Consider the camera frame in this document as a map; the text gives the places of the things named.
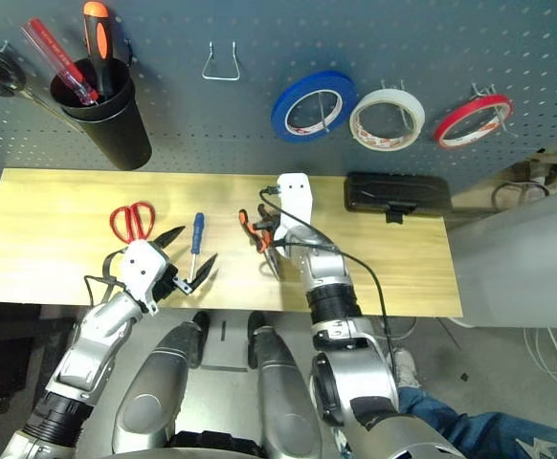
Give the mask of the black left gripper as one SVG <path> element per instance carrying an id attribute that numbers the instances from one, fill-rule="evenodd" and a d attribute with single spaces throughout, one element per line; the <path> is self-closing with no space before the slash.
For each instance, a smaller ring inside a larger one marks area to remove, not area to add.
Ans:
<path id="1" fill-rule="evenodd" d="M 169 246 L 185 229 L 184 226 L 175 227 L 164 231 L 155 238 L 155 244 L 160 249 Z M 210 257 L 196 272 L 192 280 L 188 283 L 179 276 L 179 270 L 174 265 L 168 265 L 165 272 L 155 283 L 152 289 L 153 299 L 161 301 L 170 296 L 175 290 L 184 295 L 190 295 L 196 290 L 210 275 L 212 267 L 216 261 L 217 254 Z"/>

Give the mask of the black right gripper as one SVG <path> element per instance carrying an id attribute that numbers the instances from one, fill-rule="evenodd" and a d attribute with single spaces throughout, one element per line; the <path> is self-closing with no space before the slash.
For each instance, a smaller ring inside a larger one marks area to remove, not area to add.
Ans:
<path id="1" fill-rule="evenodd" d="M 263 246 L 271 246 L 274 236 L 280 223 L 278 213 L 270 212 L 264 204 L 257 206 L 257 212 L 261 217 L 261 221 L 254 223 L 253 228 L 261 231 L 261 241 Z"/>

